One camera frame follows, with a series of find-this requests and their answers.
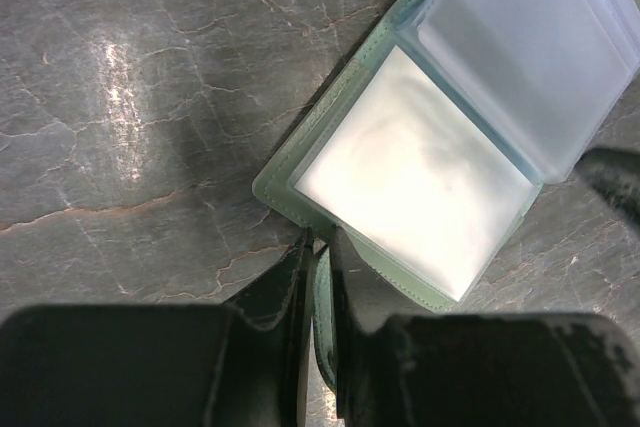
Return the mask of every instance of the green leather cover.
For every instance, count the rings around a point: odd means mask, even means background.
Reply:
[[[316,278],[313,282],[313,346],[318,370],[324,383],[336,391],[336,372],[333,351],[333,288],[329,249],[318,259]]]
[[[344,106],[353,105],[391,48],[401,43],[395,29],[422,1],[396,1],[253,183],[253,193],[259,200],[298,225],[312,227],[324,241],[329,240],[332,220],[292,187],[292,179],[303,170],[305,165],[301,164],[308,161],[307,154],[319,140],[328,138],[335,131],[348,112]],[[525,207],[522,215],[528,210],[528,206]],[[445,311],[454,303],[357,232],[349,231],[349,235],[361,257],[415,302],[434,312]]]

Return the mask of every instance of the card holder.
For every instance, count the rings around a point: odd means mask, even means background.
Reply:
[[[634,0],[398,0],[254,193],[325,240],[344,226],[389,282],[444,310],[633,78],[639,19]],[[407,109],[415,120],[399,122]]]

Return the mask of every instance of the marble surface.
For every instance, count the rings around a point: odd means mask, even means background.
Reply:
[[[220,301],[275,262],[298,230],[251,181],[392,2],[0,2],[0,319]],[[596,142],[640,148],[639,102],[635,82]],[[457,310],[599,312],[640,343],[638,259],[571,178]]]
[[[307,427],[344,427],[336,416],[336,396],[322,380],[311,336],[309,381],[307,383]]]

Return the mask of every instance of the card holder page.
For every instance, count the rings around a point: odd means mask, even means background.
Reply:
[[[538,191],[398,47],[295,188],[454,300]]]
[[[426,0],[404,34],[553,183],[637,71],[637,14],[633,0]]]

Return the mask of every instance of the black plastic piece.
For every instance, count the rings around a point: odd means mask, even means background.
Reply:
[[[640,359],[609,320],[425,315],[383,285],[344,231],[331,249],[347,426],[638,425]]]
[[[576,165],[578,174],[628,225],[640,233],[640,155],[596,148]]]
[[[0,425],[304,425],[313,265],[306,232],[224,305],[19,312],[0,329]]]

